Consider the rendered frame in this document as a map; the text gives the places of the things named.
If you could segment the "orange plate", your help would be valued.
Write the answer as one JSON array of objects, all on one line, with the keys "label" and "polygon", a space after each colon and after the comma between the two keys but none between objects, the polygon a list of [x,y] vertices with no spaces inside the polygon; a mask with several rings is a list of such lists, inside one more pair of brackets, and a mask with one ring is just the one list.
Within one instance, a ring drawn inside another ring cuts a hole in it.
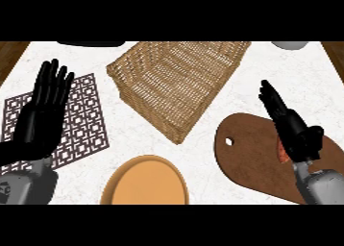
[{"label": "orange plate", "polygon": [[187,205],[187,186],[172,163],[153,155],[130,159],[107,180],[99,202],[103,205]]}]

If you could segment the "orange sweet potato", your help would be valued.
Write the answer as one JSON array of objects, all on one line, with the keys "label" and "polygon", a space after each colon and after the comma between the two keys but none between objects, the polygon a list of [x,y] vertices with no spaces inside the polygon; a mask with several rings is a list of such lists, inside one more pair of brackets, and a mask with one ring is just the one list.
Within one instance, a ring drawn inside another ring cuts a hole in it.
[{"label": "orange sweet potato", "polygon": [[281,144],[278,137],[277,137],[277,157],[278,157],[280,163],[284,163],[289,161],[289,156],[286,154],[284,146]]}]

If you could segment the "black flat object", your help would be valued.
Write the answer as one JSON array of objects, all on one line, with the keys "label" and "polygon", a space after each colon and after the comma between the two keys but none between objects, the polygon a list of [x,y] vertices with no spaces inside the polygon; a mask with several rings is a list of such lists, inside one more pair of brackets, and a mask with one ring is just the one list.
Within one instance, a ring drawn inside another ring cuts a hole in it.
[{"label": "black flat object", "polygon": [[124,41],[57,41],[59,44],[79,47],[118,47]]}]

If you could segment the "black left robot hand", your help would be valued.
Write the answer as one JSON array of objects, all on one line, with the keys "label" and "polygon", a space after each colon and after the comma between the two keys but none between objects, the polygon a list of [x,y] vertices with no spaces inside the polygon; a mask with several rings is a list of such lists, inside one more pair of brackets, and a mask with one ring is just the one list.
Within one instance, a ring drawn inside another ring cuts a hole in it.
[{"label": "black left robot hand", "polygon": [[38,160],[57,148],[65,104],[74,80],[57,59],[38,70],[29,102],[19,111],[13,138],[0,142],[0,167],[20,160]]}]

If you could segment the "grey round object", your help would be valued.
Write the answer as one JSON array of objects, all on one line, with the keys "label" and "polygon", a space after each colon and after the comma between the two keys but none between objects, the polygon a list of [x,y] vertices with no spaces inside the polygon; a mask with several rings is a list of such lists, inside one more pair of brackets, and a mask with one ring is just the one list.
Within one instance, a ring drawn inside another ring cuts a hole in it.
[{"label": "grey round object", "polygon": [[272,41],[272,44],[289,51],[299,50],[305,47],[308,44],[306,41]]}]

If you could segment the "brown wooden cutting board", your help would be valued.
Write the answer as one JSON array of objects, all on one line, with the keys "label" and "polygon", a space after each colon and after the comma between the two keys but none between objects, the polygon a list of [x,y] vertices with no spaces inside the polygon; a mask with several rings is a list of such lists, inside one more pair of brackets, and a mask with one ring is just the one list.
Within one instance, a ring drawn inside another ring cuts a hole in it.
[{"label": "brown wooden cutting board", "polygon": [[[215,130],[215,161],[236,185],[303,204],[295,185],[292,161],[278,161],[277,137],[270,119],[247,113],[233,113]],[[344,150],[327,136],[323,136],[320,157],[308,167],[309,173],[333,169],[344,175]]]}]

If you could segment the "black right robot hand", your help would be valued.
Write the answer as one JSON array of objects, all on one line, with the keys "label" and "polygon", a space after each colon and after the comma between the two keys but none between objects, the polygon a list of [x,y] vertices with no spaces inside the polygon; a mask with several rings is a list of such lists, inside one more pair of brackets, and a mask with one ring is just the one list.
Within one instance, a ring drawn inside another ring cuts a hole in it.
[{"label": "black right robot hand", "polygon": [[293,162],[317,160],[323,149],[323,127],[306,126],[296,111],[286,107],[280,94],[267,80],[261,81],[258,98],[274,122],[290,160]]}]

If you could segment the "wicker basket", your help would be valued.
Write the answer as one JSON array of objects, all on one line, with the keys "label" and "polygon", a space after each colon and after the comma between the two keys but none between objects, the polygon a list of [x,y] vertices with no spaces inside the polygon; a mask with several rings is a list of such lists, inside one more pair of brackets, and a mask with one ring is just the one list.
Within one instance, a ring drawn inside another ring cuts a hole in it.
[{"label": "wicker basket", "polygon": [[246,41],[141,41],[106,65],[119,98],[183,142],[243,59]]}]

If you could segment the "brown patterned placemat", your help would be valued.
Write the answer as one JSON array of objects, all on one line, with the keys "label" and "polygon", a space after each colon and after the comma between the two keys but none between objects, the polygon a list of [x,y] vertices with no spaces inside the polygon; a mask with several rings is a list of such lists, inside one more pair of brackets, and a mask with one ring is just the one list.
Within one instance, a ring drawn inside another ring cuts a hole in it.
[{"label": "brown patterned placemat", "polygon": [[[19,110],[29,102],[26,92],[4,100],[0,141],[13,136]],[[109,147],[103,124],[94,73],[74,79],[65,106],[62,137],[51,153],[51,168],[57,169]],[[29,161],[16,161],[0,167],[0,176],[31,168]]]}]

